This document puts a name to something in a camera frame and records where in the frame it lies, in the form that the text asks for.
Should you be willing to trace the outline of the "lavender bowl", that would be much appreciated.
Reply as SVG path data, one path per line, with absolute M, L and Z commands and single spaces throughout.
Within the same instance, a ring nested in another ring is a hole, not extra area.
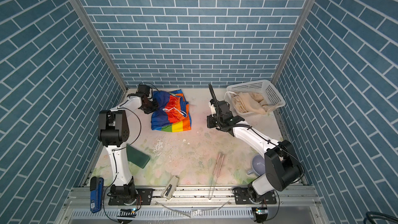
M 247 175 L 261 176 L 265 173 L 265 160 L 261 155 L 256 155 L 251 161 L 251 169 L 247 171 Z

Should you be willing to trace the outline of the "blue handheld tool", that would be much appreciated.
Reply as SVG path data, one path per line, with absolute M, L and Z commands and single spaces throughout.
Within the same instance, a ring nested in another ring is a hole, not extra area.
M 101 210 L 104 179 L 92 177 L 90 179 L 90 211 L 97 213 Z

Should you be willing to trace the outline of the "beige shorts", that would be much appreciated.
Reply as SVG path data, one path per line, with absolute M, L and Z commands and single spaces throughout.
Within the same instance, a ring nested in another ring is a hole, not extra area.
M 232 105 L 239 113 L 256 113 L 265 115 L 277 108 L 269 105 L 263 95 L 257 92 L 240 92 L 231 96 Z

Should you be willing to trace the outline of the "white plastic laundry basket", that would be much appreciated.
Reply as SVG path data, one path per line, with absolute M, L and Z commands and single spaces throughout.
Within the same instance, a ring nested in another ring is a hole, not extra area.
M 286 102 L 275 86 L 268 80 L 257 80 L 227 87 L 224 98 L 242 117 L 267 115 L 284 107 Z

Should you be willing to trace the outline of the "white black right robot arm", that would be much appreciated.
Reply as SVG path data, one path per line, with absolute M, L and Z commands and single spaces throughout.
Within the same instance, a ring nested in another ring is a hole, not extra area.
M 270 191 L 283 191 L 304 176 L 305 169 L 289 141 L 272 139 L 249 125 L 243 117 L 234 116 L 226 101 L 217 100 L 212 85 L 208 87 L 212 97 L 209 102 L 212 114 L 207 116 L 207 127 L 244 141 L 264 160 L 265 173 L 247 186 L 248 195 L 254 202 Z

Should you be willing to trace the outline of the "aluminium front rail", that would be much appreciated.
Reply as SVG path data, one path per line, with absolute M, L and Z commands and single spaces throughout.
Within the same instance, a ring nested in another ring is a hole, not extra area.
M 248 190 L 242 185 L 221 185 L 215 189 L 209 186 L 177 186 L 170 193 L 171 198 L 163 195 L 164 186 L 139 186 L 138 201 L 130 207 L 220 207 L 227 206 L 303 206 L 316 207 L 321 201 L 313 186 L 293 184 L 282 192 L 270 191 L 260 200 L 249 199 Z

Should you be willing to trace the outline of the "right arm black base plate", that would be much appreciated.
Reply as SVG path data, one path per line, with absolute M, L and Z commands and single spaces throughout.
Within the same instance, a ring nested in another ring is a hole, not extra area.
M 252 188 L 235 187 L 232 189 L 235 198 L 235 204 L 276 204 L 277 200 L 273 191 L 269 191 L 263 195 L 258 195 Z

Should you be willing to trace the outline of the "dark green rectangular block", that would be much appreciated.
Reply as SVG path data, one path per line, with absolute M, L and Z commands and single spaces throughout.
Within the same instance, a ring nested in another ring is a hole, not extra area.
M 145 166 L 150 161 L 151 157 L 142 151 L 132 147 L 126 147 L 126 155 L 128 162 L 133 163 L 134 165 L 138 166 L 141 169 L 144 169 Z

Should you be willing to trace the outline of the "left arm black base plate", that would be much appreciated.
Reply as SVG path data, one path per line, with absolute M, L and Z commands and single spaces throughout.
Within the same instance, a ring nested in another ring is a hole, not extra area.
M 143 206 L 150 205 L 153 196 L 152 188 L 139 188 L 134 192 L 127 192 L 122 194 L 108 192 L 108 205 L 115 206 Z

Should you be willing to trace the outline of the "rainbow striped shorts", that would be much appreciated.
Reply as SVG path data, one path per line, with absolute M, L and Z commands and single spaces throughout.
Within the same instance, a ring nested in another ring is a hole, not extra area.
M 191 130 L 189 102 L 181 89 L 171 92 L 155 91 L 153 99 L 159 107 L 152 113 L 151 129 L 164 132 L 182 132 Z

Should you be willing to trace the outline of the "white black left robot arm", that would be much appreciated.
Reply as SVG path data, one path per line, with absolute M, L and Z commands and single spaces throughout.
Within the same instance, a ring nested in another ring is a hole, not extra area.
M 113 172 L 112 186 L 122 187 L 134 184 L 129 169 L 126 148 L 130 136 L 127 120 L 128 113 L 136 109 L 150 114 L 159 107 L 153 99 L 153 88 L 146 84 L 139 84 L 135 93 L 128 94 L 126 100 L 119 105 L 102 110 L 98 115 L 98 140 L 108 152 Z

